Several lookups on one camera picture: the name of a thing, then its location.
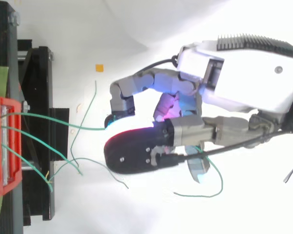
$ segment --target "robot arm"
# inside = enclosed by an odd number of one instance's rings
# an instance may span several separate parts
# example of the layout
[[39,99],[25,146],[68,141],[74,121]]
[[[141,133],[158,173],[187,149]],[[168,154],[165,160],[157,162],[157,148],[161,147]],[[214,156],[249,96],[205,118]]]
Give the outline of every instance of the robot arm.
[[[184,46],[177,63],[178,71],[152,68],[111,85],[113,118],[106,125],[134,115],[134,94],[148,88],[163,93],[154,127],[123,132],[106,143],[111,170],[157,170],[221,152],[186,157],[172,153],[177,146],[213,142],[226,149],[252,148],[293,131],[293,47],[288,43],[250,35],[220,38]],[[201,117],[201,101],[232,112],[259,112],[249,121]]]

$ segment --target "screw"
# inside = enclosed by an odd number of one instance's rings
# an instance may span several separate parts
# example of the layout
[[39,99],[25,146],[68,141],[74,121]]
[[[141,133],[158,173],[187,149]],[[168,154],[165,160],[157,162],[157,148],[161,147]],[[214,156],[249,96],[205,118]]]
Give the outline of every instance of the screw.
[[28,113],[28,111],[31,109],[30,105],[27,101],[22,102],[22,112]]
[[49,59],[50,62],[55,60],[55,55],[54,55],[53,52],[49,52],[48,59]]
[[275,73],[277,74],[281,74],[283,72],[283,68],[281,66],[277,66],[275,69],[274,69]]
[[20,25],[20,21],[21,20],[20,20],[20,14],[19,14],[19,12],[14,11],[14,12],[10,13],[10,15],[8,17],[8,22],[12,26],[14,26],[14,27],[19,26]]

